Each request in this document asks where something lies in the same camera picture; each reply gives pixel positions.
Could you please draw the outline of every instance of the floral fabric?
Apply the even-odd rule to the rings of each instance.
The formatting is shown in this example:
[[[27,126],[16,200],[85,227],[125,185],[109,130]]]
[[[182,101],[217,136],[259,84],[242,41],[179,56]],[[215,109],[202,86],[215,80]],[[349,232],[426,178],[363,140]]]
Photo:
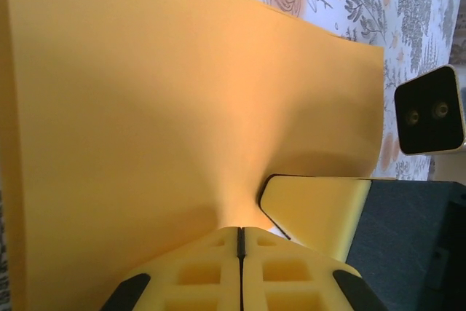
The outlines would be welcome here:
[[[400,152],[393,93],[436,66],[466,64],[466,0],[260,0],[349,40],[385,47],[384,138],[375,176],[425,180],[430,159]],[[11,311],[0,200],[0,311]]]

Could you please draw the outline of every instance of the yellow plastic part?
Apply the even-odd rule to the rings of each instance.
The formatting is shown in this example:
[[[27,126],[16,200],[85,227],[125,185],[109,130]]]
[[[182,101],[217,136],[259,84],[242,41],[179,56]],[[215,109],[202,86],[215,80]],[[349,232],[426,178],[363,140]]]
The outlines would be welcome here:
[[[127,278],[140,273],[151,280],[134,311],[239,311],[237,228],[220,229],[160,256]]]
[[[352,311],[333,278],[354,268],[247,227],[242,264],[244,311]],[[239,311],[240,260],[237,228],[214,232],[134,269],[151,276],[134,311]]]
[[[346,261],[370,188],[368,179],[274,176],[260,206],[292,240]]]
[[[269,228],[256,194],[271,172],[374,169],[380,47],[255,0],[0,5],[15,311],[95,310],[152,256]]]
[[[352,267],[257,228],[245,229],[245,311],[352,311],[333,278]]]

